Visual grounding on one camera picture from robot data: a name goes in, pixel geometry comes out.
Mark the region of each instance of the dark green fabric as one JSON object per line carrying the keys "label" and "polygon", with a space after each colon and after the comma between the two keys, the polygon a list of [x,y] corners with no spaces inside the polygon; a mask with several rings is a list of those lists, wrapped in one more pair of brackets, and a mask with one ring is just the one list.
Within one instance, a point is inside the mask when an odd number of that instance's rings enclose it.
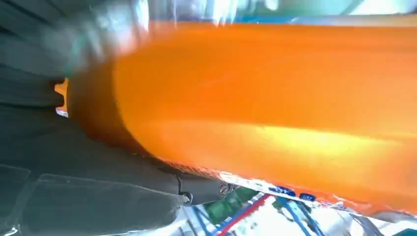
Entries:
{"label": "dark green fabric", "polygon": [[66,63],[58,46],[68,45],[46,44],[45,31],[102,2],[0,1],[0,234],[13,226],[23,236],[158,228],[188,200],[174,174],[89,139],[55,112]]}

